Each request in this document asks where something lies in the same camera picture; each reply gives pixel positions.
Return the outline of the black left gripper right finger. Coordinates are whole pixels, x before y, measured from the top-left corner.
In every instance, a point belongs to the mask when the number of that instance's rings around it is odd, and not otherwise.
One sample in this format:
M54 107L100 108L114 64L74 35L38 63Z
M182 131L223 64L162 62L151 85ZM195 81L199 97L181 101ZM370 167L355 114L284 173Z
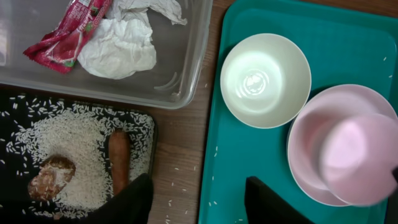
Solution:
M246 178L244 206L249 224L313 224L255 176Z

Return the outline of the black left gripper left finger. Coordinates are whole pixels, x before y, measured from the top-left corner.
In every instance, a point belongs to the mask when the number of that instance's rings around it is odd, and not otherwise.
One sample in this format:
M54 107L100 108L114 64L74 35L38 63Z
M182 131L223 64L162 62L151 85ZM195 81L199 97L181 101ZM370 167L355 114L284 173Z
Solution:
M149 174L141 174L109 202L80 221L84 224L146 224L154 198Z

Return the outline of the orange carrot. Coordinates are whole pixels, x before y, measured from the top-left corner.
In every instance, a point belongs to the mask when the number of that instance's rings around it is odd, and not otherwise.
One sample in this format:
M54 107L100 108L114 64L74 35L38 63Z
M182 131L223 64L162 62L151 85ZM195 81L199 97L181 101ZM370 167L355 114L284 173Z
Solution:
M116 129L109 137L109 161L114 196L129 184L130 141L122 129Z

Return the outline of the brown food chunk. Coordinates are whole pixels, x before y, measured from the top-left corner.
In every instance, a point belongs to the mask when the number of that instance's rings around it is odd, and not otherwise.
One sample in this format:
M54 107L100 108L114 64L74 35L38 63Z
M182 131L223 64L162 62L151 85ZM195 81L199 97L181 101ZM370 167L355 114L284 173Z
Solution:
M53 200L75 175L75 164L66 157L54 155L46 159L40 171L28 184L31 199Z

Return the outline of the pink bowl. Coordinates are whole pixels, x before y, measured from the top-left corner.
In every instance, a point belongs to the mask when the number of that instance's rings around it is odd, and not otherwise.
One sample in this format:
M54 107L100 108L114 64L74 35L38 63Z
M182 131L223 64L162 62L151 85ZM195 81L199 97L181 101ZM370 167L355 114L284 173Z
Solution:
M397 189L397 120L351 116L324 138L318 157L322 181L347 204L379 203Z

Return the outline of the pink plate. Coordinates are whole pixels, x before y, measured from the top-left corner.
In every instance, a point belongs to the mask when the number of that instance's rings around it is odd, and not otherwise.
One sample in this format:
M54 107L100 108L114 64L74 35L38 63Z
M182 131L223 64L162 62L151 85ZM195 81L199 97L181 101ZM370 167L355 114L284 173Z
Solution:
M359 114L383 114L396 120L391 104L378 92L361 85L337 85L316 94L292 123L287 140L287 159L300 189L314 201L332 206L348 204L333 195L314 168L316 145L337 122Z

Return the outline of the white bowl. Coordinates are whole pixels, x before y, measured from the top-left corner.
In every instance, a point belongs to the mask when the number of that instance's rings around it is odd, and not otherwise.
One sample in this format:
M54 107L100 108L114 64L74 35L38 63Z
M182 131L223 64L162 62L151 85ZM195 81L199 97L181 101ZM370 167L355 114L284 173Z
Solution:
M272 129L293 120L306 104L312 74L302 50L288 38L256 34L234 46L220 73L229 111L240 122Z

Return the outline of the white napkin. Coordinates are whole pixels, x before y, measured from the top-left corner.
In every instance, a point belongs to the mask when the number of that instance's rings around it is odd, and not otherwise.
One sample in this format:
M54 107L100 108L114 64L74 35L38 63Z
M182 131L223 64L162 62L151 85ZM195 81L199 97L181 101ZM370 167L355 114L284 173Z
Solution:
M157 56L148 9L162 14L173 25L187 24L176 0L113 1L78 55L80 65L94 76L114 80L153 69Z

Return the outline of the red snack wrapper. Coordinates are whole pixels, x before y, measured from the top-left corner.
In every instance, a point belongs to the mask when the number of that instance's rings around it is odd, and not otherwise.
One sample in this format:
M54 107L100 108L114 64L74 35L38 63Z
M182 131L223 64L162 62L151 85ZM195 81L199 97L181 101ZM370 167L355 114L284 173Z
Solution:
M60 73L72 70L82 48L91 39L112 0L72 0L57 28L23 54Z

